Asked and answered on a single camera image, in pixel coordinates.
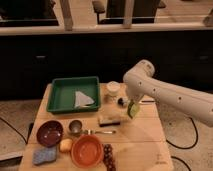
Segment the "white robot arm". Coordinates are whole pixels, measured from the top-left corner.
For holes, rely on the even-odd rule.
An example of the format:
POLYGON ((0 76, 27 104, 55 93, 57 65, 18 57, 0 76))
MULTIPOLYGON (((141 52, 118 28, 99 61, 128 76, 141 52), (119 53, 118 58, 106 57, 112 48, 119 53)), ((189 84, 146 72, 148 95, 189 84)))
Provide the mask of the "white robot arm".
POLYGON ((213 127, 213 94, 166 83, 153 78, 154 65, 141 60, 123 76, 127 97, 138 103, 144 95, 167 103, 213 127))

